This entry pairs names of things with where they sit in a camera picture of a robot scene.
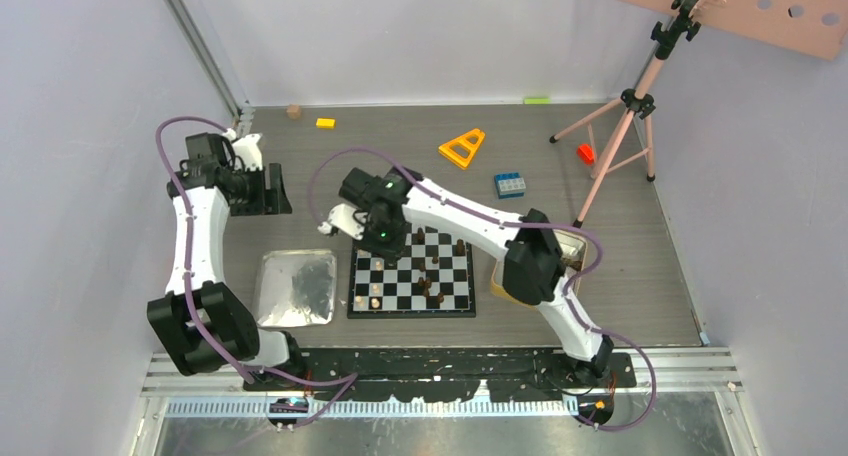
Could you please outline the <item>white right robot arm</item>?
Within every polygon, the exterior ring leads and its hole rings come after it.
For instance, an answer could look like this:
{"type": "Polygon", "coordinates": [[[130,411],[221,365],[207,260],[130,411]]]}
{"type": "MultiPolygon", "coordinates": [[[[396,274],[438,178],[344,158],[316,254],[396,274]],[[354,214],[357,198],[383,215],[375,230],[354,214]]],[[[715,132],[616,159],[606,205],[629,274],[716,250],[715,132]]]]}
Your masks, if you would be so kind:
{"type": "Polygon", "coordinates": [[[596,386],[610,374],[614,344],[577,300],[555,227],[543,212],[499,211],[403,167],[384,176],[354,168],[339,195],[342,203],[319,222],[319,232],[343,233],[357,248],[386,261],[401,257],[412,226],[449,233],[502,263],[503,288],[544,317],[577,382],[596,386]]]}

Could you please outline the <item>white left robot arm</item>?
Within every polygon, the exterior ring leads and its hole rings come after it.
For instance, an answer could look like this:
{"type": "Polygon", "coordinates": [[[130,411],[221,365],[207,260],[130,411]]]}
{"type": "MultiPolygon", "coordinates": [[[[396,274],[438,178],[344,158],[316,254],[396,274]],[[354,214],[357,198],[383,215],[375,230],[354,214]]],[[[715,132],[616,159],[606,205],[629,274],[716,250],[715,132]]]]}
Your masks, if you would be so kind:
{"type": "Polygon", "coordinates": [[[258,326],[227,286],[223,239],[230,217],[289,214],[282,167],[264,164],[259,133],[187,137],[187,156],[167,185],[176,214],[174,266],[163,297],[147,319],[178,371],[211,373],[236,361],[268,367],[280,388],[298,388],[307,374],[294,338],[258,326]]]}

